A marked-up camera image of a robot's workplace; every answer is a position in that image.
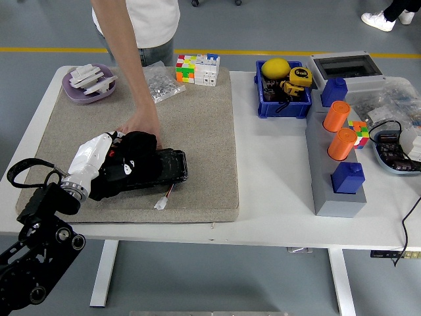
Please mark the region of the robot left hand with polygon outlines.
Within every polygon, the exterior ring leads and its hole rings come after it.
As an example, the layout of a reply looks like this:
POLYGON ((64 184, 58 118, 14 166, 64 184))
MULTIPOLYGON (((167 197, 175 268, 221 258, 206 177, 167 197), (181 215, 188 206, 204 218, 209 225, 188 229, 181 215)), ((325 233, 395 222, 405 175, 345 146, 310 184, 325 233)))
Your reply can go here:
POLYGON ((98 176, 111 182, 131 175, 134 161, 117 151, 124 136, 121 132, 106 132, 82 144, 64 180, 87 188, 98 176))

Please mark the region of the person's right hand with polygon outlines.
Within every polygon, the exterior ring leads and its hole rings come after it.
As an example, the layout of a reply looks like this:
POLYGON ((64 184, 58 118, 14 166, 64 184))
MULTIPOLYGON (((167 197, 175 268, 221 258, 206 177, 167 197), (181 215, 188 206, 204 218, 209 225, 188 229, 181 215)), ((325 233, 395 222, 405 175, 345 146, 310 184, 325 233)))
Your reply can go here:
POLYGON ((155 106, 136 109, 128 121, 116 130, 124 134, 135 131, 152 134, 157 139, 157 149, 162 148, 161 126, 155 106))

